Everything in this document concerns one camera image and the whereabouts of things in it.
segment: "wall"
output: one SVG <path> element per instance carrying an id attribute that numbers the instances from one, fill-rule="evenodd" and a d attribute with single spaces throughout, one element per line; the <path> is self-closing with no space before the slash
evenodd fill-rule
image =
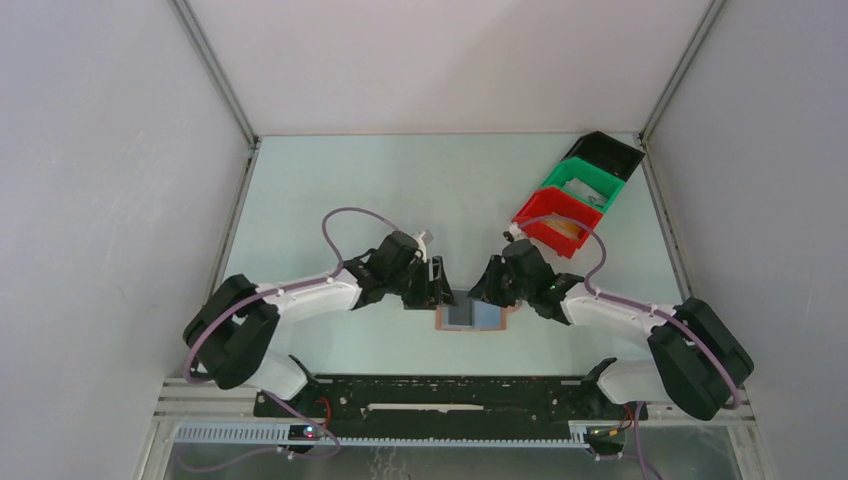
<path id="1" fill-rule="evenodd" d="M 848 3 L 730 2 L 650 145 L 782 478 L 848 457 Z"/>
<path id="2" fill-rule="evenodd" d="M 246 144 L 164 0 L 2 3 L 2 477 L 129 478 Z"/>
<path id="3" fill-rule="evenodd" d="M 709 0 L 195 0 L 253 127 L 634 132 Z"/>

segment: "item in red bin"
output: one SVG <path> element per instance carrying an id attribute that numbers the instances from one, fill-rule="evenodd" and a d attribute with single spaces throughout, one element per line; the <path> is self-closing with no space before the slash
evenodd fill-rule
<path id="1" fill-rule="evenodd" d="M 537 190 L 524 207 L 512 218 L 517 224 L 544 215 L 562 215 L 595 228 L 603 214 L 568 195 L 559 188 L 548 187 Z M 530 238 L 535 238 L 554 249 L 558 255 L 571 258 L 589 238 L 589 233 L 577 225 L 562 219 L 537 222 L 523 228 Z"/>

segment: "white panel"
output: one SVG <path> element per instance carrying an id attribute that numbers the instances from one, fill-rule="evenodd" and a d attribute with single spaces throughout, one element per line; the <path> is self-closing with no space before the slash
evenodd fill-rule
<path id="1" fill-rule="evenodd" d="M 730 2 L 652 139 L 781 478 L 845 478 L 848 2 Z"/>
<path id="2" fill-rule="evenodd" d="M 246 145 L 164 0 L 2 3 L 0 476 L 129 478 Z"/>
<path id="3" fill-rule="evenodd" d="M 430 229 L 428 253 L 444 256 L 453 288 L 469 288 L 502 232 L 577 135 L 383 135 L 266 137 L 245 200 L 227 274 L 285 281 L 335 263 L 321 235 L 333 208 L 373 209 L 401 228 Z M 627 141 L 630 136 L 619 136 Z M 329 231 L 350 258 L 388 233 L 355 213 Z M 598 225 L 609 249 L 599 286 L 655 302 L 680 295 L 642 170 Z M 585 274 L 599 259 L 588 241 L 571 260 L 542 251 L 559 271 Z M 314 372 L 379 374 L 585 374 L 611 356 L 641 359 L 647 350 L 600 328 L 567 327 L 522 307 L 499 332 L 445 332 L 432 311 L 405 311 L 399 298 L 292 325 L 272 348 Z"/>
<path id="4" fill-rule="evenodd" d="M 260 134 L 636 131 L 709 0 L 194 0 Z"/>

